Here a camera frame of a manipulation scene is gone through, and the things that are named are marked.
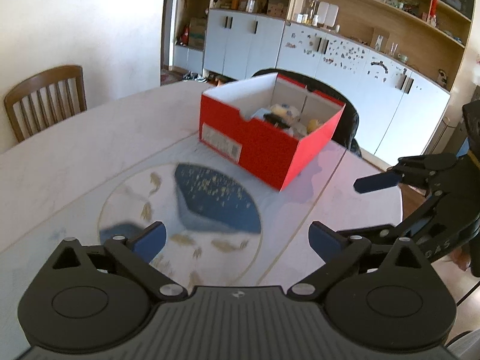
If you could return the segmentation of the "brown wooden chair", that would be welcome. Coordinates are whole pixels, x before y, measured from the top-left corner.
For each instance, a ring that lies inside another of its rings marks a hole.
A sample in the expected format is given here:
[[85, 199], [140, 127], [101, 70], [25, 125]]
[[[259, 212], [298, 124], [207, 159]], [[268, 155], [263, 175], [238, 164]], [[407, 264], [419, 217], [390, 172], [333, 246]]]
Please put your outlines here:
[[29, 77], [6, 94], [4, 107], [18, 142], [86, 111], [82, 66], [54, 67]]

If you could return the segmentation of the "red cardboard shoe box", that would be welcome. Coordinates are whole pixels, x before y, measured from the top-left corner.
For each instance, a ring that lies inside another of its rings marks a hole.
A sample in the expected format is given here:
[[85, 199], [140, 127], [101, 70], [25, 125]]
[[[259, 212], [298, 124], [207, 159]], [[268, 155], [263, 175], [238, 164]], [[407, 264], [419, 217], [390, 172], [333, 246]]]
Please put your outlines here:
[[[315, 120], [304, 137], [266, 121], [261, 112], [279, 105], [295, 125]], [[199, 139], [276, 190], [283, 190], [333, 137], [345, 103], [309, 90], [287, 76], [270, 73], [209, 88], [201, 95]]]

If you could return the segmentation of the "large white wood wall cabinet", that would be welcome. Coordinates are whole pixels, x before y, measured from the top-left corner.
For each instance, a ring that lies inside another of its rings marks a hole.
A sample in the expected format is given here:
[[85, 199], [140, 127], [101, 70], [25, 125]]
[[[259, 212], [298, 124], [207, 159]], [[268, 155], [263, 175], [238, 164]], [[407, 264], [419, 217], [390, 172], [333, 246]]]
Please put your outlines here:
[[298, 72], [344, 95], [360, 148], [385, 164], [440, 152], [479, 0], [174, 0], [170, 66], [243, 80]]

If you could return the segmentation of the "black round chair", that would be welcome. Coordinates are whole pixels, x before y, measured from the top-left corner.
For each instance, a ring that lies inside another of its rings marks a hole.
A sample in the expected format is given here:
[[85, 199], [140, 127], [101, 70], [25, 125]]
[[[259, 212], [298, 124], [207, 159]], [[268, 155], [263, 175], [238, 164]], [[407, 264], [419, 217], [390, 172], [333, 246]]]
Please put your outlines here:
[[287, 70], [282, 70], [278, 68], [267, 68], [259, 70], [258, 72], [253, 74], [253, 77], [258, 77], [270, 73], [278, 73], [284, 77], [290, 78], [298, 83], [301, 83], [303, 86], [307, 88], [310, 92], [314, 90], [320, 91], [323, 94], [330, 96], [333, 99], [336, 99], [345, 104], [345, 108], [343, 110], [343, 114], [337, 124], [336, 130], [332, 139], [340, 144], [341, 146], [345, 147], [346, 149], [350, 150], [354, 155], [359, 158], [362, 158], [360, 146], [356, 141], [356, 132], [360, 124], [360, 116], [351, 104], [351, 102], [340, 92], [336, 89], [332, 88], [329, 85], [326, 85], [322, 81], [316, 80], [312, 77], [305, 76], [298, 72], [291, 72]]

